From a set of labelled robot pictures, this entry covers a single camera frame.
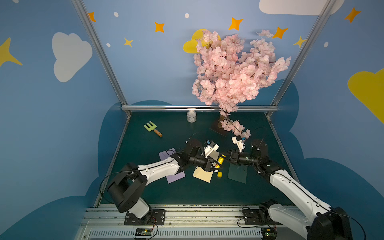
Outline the cream yellow envelope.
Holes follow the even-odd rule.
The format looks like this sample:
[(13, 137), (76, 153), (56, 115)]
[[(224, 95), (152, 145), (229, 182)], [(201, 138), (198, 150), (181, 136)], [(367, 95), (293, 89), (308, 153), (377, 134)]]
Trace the cream yellow envelope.
[[(216, 160), (216, 164), (217, 164), (217, 160), (219, 158), (219, 152), (217, 152), (217, 151), (212, 152), (208, 157), (211, 157), (212, 159)], [(213, 172), (204, 171), (204, 166), (207, 162), (206, 158), (198, 157), (198, 160), (201, 160), (201, 163), (199, 163), (199, 165), (196, 167), (196, 169), (193, 173), (193, 177), (197, 178), (199, 180), (202, 180), (204, 182), (210, 183), (214, 171)]]

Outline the dark green envelope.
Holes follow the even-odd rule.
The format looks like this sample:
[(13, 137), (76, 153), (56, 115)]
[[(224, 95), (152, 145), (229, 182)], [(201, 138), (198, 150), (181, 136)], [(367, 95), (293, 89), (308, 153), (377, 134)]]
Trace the dark green envelope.
[(245, 184), (247, 182), (248, 167), (247, 166), (237, 166), (230, 165), (228, 178), (236, 182)]

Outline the purple envelope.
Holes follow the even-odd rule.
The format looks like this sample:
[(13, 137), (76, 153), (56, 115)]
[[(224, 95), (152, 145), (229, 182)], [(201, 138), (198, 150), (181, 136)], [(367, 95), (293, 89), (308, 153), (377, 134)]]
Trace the purple envelope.
[[(164, 161), (174, 153), (176, 153), (175, 148), (160, 152), (159, 153), (160, 160)], [(167, 178), (167, 182), (170, 184), (184, 178), (185, 176), (186, 176), (185, 172), (180, 172), (176, 175), (166, 176), (166, 178)]]

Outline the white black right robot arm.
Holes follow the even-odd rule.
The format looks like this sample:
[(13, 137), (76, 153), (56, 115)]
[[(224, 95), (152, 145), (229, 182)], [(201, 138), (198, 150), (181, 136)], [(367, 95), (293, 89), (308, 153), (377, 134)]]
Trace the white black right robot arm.
[(261, 205), (265, 217), (280, 223), (305, 240), (351, 240), (353, 239), (350, 218), (337, 207), (333, 208), (305, 189), (286, 170), (271, 161), (268, 147), (260, 140), (252, 143), (251, 152), (244, 152), (244, 139), (232, 138), (237, 146), (227, 159), (238, 166), (251, 166), (272, 186), (280, 190), (302, 212), (301, 215), (270, 200)]

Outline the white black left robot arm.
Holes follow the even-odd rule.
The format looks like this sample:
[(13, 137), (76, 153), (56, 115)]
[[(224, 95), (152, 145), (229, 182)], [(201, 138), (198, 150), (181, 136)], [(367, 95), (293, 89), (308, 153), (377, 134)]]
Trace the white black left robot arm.
[(218, 150), (215, 142), (206, 141), (203, 146), (197, 140), (186, 142), (182, 151), (172, 153), (163, 161), (148, 165), (126, 164), (121, 171), (113, 173), (114, 178), (106, 186), (120, 213), (129, 213), (139, 220), (150, 219), (151, 207), (142, 198), (147, 185), (167, 176), (183, 172), (188, 166), (199, 167), (206, 172), (213, 172), (215, 165), (222, 164), (210, 157)]

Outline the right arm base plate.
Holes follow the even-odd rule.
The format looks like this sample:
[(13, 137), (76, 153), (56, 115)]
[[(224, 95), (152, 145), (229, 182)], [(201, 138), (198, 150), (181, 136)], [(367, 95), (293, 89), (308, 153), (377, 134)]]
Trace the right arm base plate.
[(275, 225), (277, 222), (273, 221), (267, 210), (243, 208), (244, 221), (247, 226), (250, 225)]

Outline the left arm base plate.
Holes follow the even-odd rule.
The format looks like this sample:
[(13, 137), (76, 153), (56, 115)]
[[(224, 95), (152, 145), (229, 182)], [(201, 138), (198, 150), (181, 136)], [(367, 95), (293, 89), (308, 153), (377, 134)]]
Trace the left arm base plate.
[(136, 217), (136, 215), (127, 212), (124, 225), (125, 226), (145, 226), (155, 223), (158, 226), (165, 224), (166, 210), (154, 209), (150, 210), (142, 218)]

